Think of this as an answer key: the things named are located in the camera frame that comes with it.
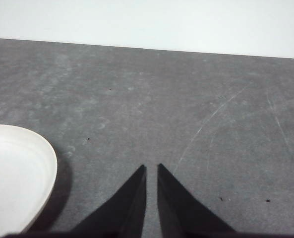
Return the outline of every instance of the plate rim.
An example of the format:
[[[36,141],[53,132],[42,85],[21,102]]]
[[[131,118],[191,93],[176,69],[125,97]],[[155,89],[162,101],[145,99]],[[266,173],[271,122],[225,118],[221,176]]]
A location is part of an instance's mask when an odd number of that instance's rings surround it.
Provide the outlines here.
[[[52,191],[53,191],[53,188],[54,188],[54,185],[55,185],[55,182],[57,180],[57,176],[58,176],[58,158],[57,158],[57,155],[55,153],[55,150],[53,148],[53,146],[50,144],[50,142],[44,138],[42,135],[30,130],[30,129],[27,129],[27,128],[24,128],[24,127],[21,127],[21,126],[16,126],[16,125],[9,125],[9,124],[0,124],[0,127],[12,127],[12,128],[15,128],[15,129],[19,129],[19,130],[22,130],[22,131],[25,131],[27,133],[31,133],[33,134],[34,136],[37,136],[39,137],[43,142],[45,142],[50,151],[51,151],[51,157],[53,158],[53,178],[52,180],[50,181],[50,186],[49,188],[46,190],[47,192],[47,196],[45,196],[43,199],[42,199],[42,202],[40,203],[40,207],[38,207],[38,211],[37,213],[35,214],[32,214],[31,216],[28,216],[27,219],[22,223],[22,225],[20,227],[18,227],[18,230],[20,230],[19,232],[20,233],[23,233],[25,231],[27,231],[33,224],[34,222],[37,220],[37,218],[39,217],[39,215],[41,214],[41,212],[43,211],[44,207],[46,206],[51,194],[52,194]]]

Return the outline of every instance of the white bowl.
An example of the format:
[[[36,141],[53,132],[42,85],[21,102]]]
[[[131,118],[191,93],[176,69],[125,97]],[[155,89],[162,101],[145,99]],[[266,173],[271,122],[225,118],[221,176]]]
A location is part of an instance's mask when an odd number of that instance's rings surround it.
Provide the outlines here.
[[[57,157],[39,134],[0,125],[0,236],[27,230],[45,206],[57,176]]]

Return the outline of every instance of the wall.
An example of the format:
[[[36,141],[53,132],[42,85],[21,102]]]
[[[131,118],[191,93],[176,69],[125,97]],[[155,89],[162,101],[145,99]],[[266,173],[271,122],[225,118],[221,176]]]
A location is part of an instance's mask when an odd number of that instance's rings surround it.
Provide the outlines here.
[[[294,58],[294,0],[0,0],[0,38]]]

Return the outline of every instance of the scratch mark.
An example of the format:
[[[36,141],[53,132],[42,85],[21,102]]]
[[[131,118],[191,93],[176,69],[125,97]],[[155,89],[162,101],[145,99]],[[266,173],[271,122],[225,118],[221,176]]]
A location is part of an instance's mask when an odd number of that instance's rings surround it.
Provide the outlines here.
[[[211,142],[210,142],[210,146],[209,146],[209,149],[208,149],[208,155],[207,155],[207,162],[206,162],[206,173],[205,173],[205,178],[207,179],[207,176],[208,176],[208,172],[209,172],[209,167],[210,167],[210,159],[211,159],[211,148],[212,148],[212,144],[214,142],[214,139],[215,139],[215,136],[218,132],[218,128],[220,127],[220,124],[221,124],[222,120],[218,123],[217,125],[217,129],[215,131],[215,133],[213,134],[212,136],[212,139],[211,139]]]
[[[291,149],[290,149],[290,146],[289,146],[289,143],[288,143],[287,137],[286,137],[286,135],[285,135],[285,133],[284,133],[284,130],[282,129],[282,127],[281,127],[281,125],[280,125],[279,119],[278,119],[278,117],[277,117],[277,115],[276,115],[276,113],[275,113],[276,110],[275,110],[274,106],[271,104],[271,102],[270,102],[270,100],[269,100],[268,89],[266,89],[266,92],[267,92],[267,101],[268,101],[268,104],[269,104],[269,106],[270,106],[270,109],[271,109],[271,111],[273,112],[273,115],[274,115],[275,120],[276,120],[276,122],[277,122],[277,125],[278,125],[278,127],[279,127],[279,129],[280,129],[280,133],[281,133],[281,135],[282,135],[282,137],[283,137],[283,139],[284,139],[284,141],[285,141],[285,144],[286,144],[287,148],[289,149],[289,151],[291,152]]]
[[[180,163],[182,162],[182,160],[184,159],[184,155],[186,153],[186,151],[189,149],[190,145],[193,143],[193,141],[195,140],[195,138],[198,136],[198,134],[201,132],[202,128],[205,126],[206,123],[208,123],[213,116],[222,108],[224,107],[227,103],[229,103],[231,100],[233,100],[235,97],[237,97],[239,94],[241,94],[250,84],[252,84],[252,82],[248,83],[245,87],[243,87],[239,92],[237,92],[236,94],[234,94],[230,99],[228,99],[225,103],[221,104],[211,115],[210,117],[205,120],[201,127],[199,128],[199,130],[196,132],[196,134],[192,137],[192,139],[190,140],[190,142],[188,143],[188,145],[186,146],[185,150],[182,153],[181,158],[179,159],[175,170],[173,171],[173,175],[175,174],[176,170],[178,169]]]
[[[280,124],[280,122],[279,122],[279,119],[278,119],[278,117],[277,117],[277,115],[276,115],[275,107],[271,104],[271,102],[270,102],[270,100],[269,100],[268,88],[266,89],[266,94],[267,94],[267,101],[268,101],[269,107],[270,107],[270,109],[271,109],[271,111],[272,111],[273,116],[275,117],[276,123],[277,123],[277,125],[278,125],[278,127],[279,127],[279,129],[280,129],[280,133],[281,133],[281,135],[282,135],[282,138],[283,138],[284,141],[285,141],[285,145],[286,145],[286,147],[287,147],[287,149],[288,149],[288,152],[289,152],[289,154],[290,154],[290,156],[291,156],[291,159],[292,159],[293,162],[294,162],[294,156],[293,156],[293,153],[292,153],[292,149],[291,149],[291,147],[290,147],[290,145],[289,145],[289,143],[288,143],[288,140],[287,140],[286,134],[285,134],[284,130],[282,129],[281,124]]]

